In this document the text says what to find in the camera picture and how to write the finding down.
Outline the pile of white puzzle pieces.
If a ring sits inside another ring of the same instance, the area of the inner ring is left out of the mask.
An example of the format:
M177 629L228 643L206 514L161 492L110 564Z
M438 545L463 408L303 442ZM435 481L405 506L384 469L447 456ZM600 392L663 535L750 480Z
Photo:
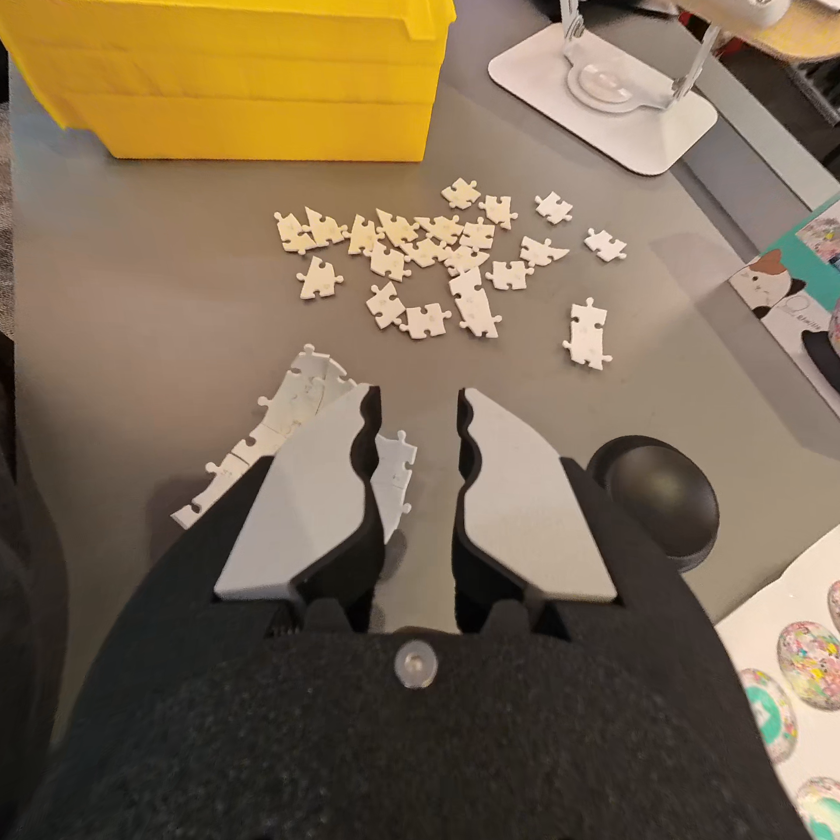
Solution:
M442 267L448 276L448 292L458 312L458 325L477 338L495 339L501 317L490 309L484 280L496 291L525 291L537 268L548 268L569 254L567 248L550 238L538 240L524 235L518 256L493 260L488 270L497 234L510 233L519 215L511 196L481 194L476 181L458 178L441 192L450 209L479 210L474 220L450 217L414 217L375 210L374 218L356 214L350 225L309 207L306 221L293 213L274 212L276 229L284 252L308 258L303 271L296 274L299 298L319 301L332 298L343 283L334 265L316 251L346 246L350 257L367 261L370 272L383 280L372 286L365 306L378 329L399 328L412 340L445 335L452 312L438 302L409 308L400 299L396 284L413 275L413 269Z

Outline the white metal stand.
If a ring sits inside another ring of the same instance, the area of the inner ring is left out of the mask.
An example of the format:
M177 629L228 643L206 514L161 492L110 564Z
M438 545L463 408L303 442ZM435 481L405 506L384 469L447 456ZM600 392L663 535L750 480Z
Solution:
M667 172L718 120L692 91L719 34L711 25L687 73L671 79L584 22L580 2L560 3L560 22L492 59L490 78L630 172Z

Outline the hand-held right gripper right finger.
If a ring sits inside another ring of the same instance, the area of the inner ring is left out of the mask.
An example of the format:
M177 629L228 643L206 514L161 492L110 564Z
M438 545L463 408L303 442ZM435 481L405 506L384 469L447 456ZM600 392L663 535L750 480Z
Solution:
M540 625L556 602L613 603L613 582L564 462L537 430L474 387L458 393L455 620L477 633L501 602Z

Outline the assembled curved puzzle ball section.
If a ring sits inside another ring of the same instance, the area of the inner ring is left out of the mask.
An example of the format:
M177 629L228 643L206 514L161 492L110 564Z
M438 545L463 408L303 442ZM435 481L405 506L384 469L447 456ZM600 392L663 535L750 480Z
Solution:
M257 460L275 455L300 427L355 386L356 382L336 360L315 351L312 344L306 344L285 373L276 393L258 399L258 405L266 410L262 421L226 454L220 464L205 465L211 477L208 486L174 511L171 519L182 529L189 529ZM395 437L378 434L375 445L379 464L371 483L384 540L388 543L403 516L412 509L406 501L406 492L417 447L407 441L404 430L399 430Z

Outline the joined white puzzle strip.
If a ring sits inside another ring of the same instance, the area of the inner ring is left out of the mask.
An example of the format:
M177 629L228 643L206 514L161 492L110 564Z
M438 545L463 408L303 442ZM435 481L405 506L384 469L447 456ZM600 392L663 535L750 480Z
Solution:
M613 357L603 352L603 327L607 310L598 308L594 299L588 297L584 305L573 304L570 308L570 337L563 341L575 364L585 364L597 371L603 370L605 362Z

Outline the colourful puzzle box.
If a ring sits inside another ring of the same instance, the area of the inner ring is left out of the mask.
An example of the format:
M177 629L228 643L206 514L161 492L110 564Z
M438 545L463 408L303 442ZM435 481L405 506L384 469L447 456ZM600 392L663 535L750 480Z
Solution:
M838 416L838 196L776 239L728 284Z

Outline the white paper instruction sheet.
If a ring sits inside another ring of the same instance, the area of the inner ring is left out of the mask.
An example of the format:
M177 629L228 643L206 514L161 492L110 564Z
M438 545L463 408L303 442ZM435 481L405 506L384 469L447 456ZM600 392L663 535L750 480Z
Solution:
M812 838L839 838L839 528L717 624Z

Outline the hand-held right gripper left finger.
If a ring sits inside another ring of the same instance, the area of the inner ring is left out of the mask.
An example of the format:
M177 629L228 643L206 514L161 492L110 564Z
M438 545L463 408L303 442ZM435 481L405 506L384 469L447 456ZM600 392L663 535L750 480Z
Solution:
M384 566L372 489L381 390L357 385L299 428L274 456L217 578L222 602L333 599L367 633Z

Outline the person's dark trousers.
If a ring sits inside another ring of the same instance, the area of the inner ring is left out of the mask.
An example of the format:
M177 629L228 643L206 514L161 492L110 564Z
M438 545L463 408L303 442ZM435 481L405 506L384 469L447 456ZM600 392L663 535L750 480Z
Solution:
M67 654L67 565L17 431L14 342L1 338L2 802L47 762Z

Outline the black round puzzle stand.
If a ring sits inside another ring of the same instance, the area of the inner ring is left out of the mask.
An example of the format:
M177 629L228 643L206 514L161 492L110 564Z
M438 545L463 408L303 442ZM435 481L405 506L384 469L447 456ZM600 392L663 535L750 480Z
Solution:
M607 441L591 457L587 474L654 540L680 573L712 552L720 529L716 492L699 466L654 437Z

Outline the yellow plastic bin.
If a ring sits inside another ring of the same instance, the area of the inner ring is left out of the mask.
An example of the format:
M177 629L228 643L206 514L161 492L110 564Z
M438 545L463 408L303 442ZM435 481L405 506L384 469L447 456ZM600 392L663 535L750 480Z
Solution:
M131 160L417 162L451 1L2 1L63 129Z

